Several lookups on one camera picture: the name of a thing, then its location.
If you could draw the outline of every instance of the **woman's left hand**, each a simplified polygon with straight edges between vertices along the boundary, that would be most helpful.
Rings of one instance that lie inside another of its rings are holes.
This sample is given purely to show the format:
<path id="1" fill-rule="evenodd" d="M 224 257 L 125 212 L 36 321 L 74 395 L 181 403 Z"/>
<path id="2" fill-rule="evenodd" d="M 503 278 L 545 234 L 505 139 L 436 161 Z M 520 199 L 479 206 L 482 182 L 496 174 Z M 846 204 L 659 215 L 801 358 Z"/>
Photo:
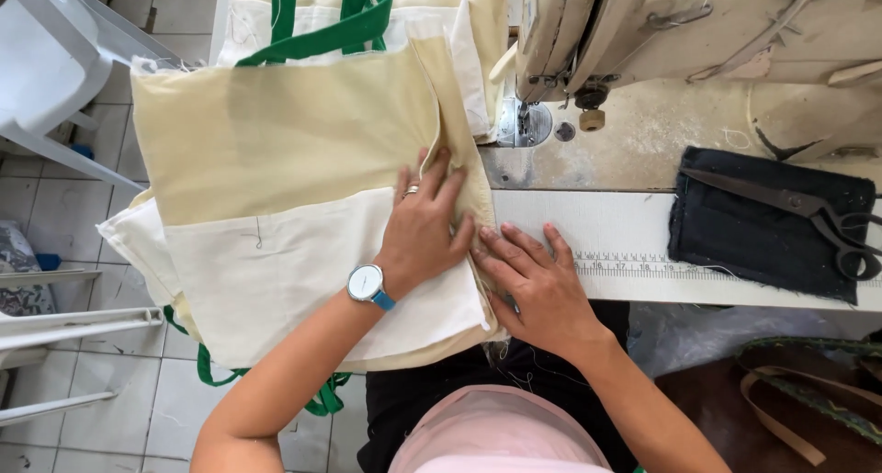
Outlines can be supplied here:
<path id="1" fill-rule="evenodd" d="M 425 148 L 420 150 L 417 168 L 427 152 Z M 422 180 L 411 180 L 408 167 L 399 171 L 383 246 L 374 259 L 374 264 L 383 269 L 384 291 L 395 301 L 453 267 L 469 252 L 475 219 L 463 214 L 454 236 L 450 228 L 453 206 L 466 180 L 466 170 L 460 168 L 447 176 L 449 163 L 450 151 L 441 148 Z M 420 190 L 405 196 L 408 186 L 419 186 Z"/>

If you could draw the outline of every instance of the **black fabric pad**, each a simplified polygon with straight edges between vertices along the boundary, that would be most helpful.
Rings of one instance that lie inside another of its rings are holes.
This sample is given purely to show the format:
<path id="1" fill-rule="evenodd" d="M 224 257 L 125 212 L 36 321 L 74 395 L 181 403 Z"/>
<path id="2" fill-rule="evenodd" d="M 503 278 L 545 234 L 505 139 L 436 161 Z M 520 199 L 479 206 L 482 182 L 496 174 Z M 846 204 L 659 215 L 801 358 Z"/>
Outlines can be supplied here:
<path id="1" fill-rule="evenodd" d="M 822 197 L 838 214 L 870 213 L 876 198 L 876 187 L 868 179 L 727 151 L 690 146 L 683 153 L 681 166 Z M 836 267 L 836 247 L 810 220 L 797 214 L 678 173 L 669 229 L 667 255 L 671 259 L 719 265 L 746 280 L 857 304 L 856 282 Z M 845 233 L 863 242 L 867 228 L 854 227 Z M 856 268 L 860 259 L 854 261 L 857 264 L 846 267 Z"/>

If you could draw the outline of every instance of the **hand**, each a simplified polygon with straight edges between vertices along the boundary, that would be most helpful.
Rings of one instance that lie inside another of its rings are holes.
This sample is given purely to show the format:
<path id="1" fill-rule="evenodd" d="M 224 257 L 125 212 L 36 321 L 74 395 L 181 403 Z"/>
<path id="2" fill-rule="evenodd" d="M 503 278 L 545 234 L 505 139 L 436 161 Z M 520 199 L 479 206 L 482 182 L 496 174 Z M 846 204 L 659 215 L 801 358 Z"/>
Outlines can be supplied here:
<path id="1" fill-rule="evenodd" d="M 576 275 L 570 246 L 560 232 L 550 223 L 543 227 L 554 249 L 552 258 L 539 241 L 513 224 L 503 223 L 501 229 L 508 240 L 488 227 L 481 228 L 481 240 L 501 259 L 486 250 L 472 250 L 475 262 L 518 304 L 520 313 L 493 296 L 491 307 L 499 323 L 514 337 L 574 365 L 587 351 L 616 344 L 612 332 L 594 316 Z"/>
<path id="2" fill-rule="evenodd" d="M 426 159 L 420 150 L 416 167 Z M 451 237 L 453 205 L 459 196 L 466 170 L 447 176 L 450 151 L 441 148 L 423 179 L 411 180 L 410 169 L 399 171 L 395 203 L 383 233 L 383 246 L 374 264 L 383 269 L 383 289 L 400 301 L 414 287 L 440 275 L 464 258 L 475 235 L 475 219 L 463 214 L 459 230 Z M 404 196 L 408 186 L 419 186 L 417 193 Z"/>

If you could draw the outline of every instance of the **black pants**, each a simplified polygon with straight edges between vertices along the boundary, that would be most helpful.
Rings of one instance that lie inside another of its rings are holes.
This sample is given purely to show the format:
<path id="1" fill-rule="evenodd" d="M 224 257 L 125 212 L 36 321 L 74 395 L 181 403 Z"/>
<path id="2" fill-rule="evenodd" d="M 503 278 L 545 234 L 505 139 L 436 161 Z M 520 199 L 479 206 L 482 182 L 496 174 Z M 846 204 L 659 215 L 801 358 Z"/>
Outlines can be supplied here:
<path id="1" fill-rule="evenodd" d="M 624 348 L 628 303 L 592 301 L 591 306 Z M 369 441 L 357 456 L 362 470 L 386 473 L 404 438 L 432 406 L 457 389 L 481 384 L 521 387 L 549 400 L 585 428 L 613 471 L 632 473 L 637 467 L 637 460 L 581 373 L 561 357 L 512 339 L 496 367 L 488 363 L 481 346 L 474 346 L 433 365 L 368 372 Z"/>

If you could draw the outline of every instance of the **watch face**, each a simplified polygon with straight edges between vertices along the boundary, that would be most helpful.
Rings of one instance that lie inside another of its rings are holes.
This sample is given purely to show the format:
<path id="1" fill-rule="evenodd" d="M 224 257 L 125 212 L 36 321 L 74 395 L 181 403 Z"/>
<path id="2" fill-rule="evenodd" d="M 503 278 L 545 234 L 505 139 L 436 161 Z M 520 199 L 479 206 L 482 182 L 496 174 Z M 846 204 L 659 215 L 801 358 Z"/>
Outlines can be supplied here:
<path id="1" fill-rule="evenodd" d="M 383 274 L 374 265 L 359 266 L 349 276 L 347 288 L 349 296 L 355 299 L 368 300 L 380 291 L 383 284 Z"/>

